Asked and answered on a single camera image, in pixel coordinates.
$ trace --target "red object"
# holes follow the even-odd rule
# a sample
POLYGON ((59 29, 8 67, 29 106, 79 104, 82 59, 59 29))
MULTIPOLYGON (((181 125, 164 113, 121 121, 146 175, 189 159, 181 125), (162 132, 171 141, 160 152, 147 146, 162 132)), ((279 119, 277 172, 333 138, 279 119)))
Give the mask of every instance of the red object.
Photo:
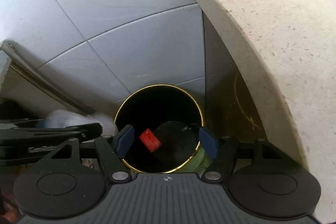
POLYGON ((140 140, 143 142, 143 144, 148 148, 150 152, 154 152, 161 146, 161 142, 153 132, 147 128, 140 136, 140 140))

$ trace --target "crosshair logo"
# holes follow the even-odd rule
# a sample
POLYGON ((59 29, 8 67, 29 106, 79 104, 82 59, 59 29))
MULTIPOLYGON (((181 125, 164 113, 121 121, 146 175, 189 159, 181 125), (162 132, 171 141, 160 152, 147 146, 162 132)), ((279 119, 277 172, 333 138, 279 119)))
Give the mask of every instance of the crosshair logo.
POLYGON ((173 179, 173 178, 172 178, 172 177, 169 177, 169 176, 166 176, 166 177, 163 178, 163 180, 165 180, 165 181, 167 181, 167 182, 171 181, 172 179, 173 179))

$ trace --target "blurry white object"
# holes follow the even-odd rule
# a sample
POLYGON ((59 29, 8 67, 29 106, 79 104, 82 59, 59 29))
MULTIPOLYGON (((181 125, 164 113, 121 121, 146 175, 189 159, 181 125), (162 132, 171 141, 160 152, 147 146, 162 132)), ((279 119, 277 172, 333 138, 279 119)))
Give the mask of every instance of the blurry white object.
POLYGON ((87 123, 100 123, 102 127, 101 135, 114 136, 117 132, 117 126, 113 120, 105 114, 95 113, 93 115, 82 116, 66 110, 56 110, 49 114, 45 119, 46 128, 64 128, 69 126, 78 126, 87 123))

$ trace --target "stone countertop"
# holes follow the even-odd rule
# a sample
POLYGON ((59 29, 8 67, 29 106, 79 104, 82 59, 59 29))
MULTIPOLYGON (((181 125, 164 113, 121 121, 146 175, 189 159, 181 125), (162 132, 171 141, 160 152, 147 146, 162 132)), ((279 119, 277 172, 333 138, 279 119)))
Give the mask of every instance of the stone countertop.
POLYGON ((235 60, 268 140, 316 176, 336 220, 335 0, 196 0, 235 60))

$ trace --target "trash can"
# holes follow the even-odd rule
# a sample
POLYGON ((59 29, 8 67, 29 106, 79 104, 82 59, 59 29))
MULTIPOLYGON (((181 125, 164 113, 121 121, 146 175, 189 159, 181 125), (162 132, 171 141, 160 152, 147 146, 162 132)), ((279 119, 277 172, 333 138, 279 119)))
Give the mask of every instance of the trash can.
POLYGON ((128 124, 134 127, 135 140, 123 162, 136 172, 171 173, 178 172, 182 167, 196 171, 197 166, 190 165, 200 165, 203 162, 205 153, 200 149, 198 136, 199 128, 204 126, 203 114, 196 100, 179 87, 160 84, 136 91, 119 108, 115 124, 119 130, 128 124), (183 131, 172 135, 176 143, 180 141, 179 136, 188 139, 184 140, 183 149, 178 148, 180 162, 168 161, 163 164, 149 151, 139 136, 147 129, 155 132, 162 124, 170 121, 185 123, 192 130, 188 131, 188 136, 183 136, 183 131))

